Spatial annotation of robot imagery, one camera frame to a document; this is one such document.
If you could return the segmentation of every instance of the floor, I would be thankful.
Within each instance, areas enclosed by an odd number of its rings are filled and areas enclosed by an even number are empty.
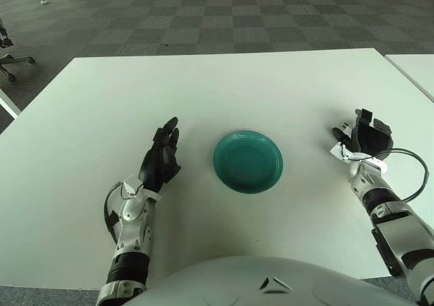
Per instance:
[[[0,87],[21,109],[74,57],[351,47],[434,53],[434,0],[40,1],[0,0],[15,43],[4,52],[37,60],[9,68],[16,83],[0,74]],[[0,109],[0,133],[11,121]]]

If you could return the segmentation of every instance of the white table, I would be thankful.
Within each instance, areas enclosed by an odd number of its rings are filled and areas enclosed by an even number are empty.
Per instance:
[[[434,55],[386,55],[386,58],[434,102]]]
[[[182,170],[157,205],[150,286],[228,255],[388,275],[348,167],[328,152],[330,129],[360,107],[433,169],[433,105],[373,49],[76,58],[0,136],[0,284],[101,287],[114,250],[106,192],[138,172],[156,128],[175,115]],[[216,143],[239,129],[281,149],[282,177],[266,192],[234,192],[214,174]],[[412,193],[417,162],[392,155],[388,163],[390,185]],[[411,205],[434,225],[432,180]]]
[[[0,106],[2,106],[14,119],[21,113],[20,109],[9,99],[0,88]]]

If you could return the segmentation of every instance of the green plate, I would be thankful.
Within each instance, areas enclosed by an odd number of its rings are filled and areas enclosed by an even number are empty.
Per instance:
[[[279,148],[264,134],[236,131],[217,144],[214,169],[231,189],[247,194],[260,193],[277,183],[283,159]]]

